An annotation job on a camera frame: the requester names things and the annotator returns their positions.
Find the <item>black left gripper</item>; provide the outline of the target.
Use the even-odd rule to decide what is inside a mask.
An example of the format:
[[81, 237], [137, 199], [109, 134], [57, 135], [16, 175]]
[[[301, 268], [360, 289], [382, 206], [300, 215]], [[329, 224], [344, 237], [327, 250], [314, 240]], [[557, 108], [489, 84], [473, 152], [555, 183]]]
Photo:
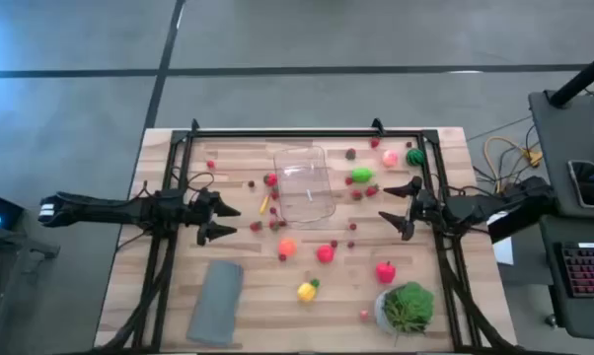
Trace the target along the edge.
[[218, 192], [202, 188], [196, 193], [195, 199], [189, 203], [188, 207], [191, 211], [190, 223], [198, 227], [196, 243], [199, 246], [205, 246], [208, 241], [214, 241], [238, 232], [236, 228], [213, 222], [214, 213], [219, 217], [241, 215], [239, 210], [226, 204]]

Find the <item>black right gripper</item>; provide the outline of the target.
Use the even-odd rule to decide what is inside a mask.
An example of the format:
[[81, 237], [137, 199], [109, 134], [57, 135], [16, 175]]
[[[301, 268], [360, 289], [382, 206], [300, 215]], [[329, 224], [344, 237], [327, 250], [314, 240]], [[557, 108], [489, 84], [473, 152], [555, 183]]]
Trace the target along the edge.
[[447, 223], [442, 213], [442, 205], [432, 192], [422, 189], [421, 177], [415, 176], [405, 185], [386, 187], [383, 191], [400, 198], [412, 196], [408, 208], [408, 217], [379, 212], [379, 215], [383, 219], [397, 229], [403, 241], [408, 241], [413, 237], [414, 223], [416, 221], [424, 222], [434, 227], [438, 232], [447, 231]]

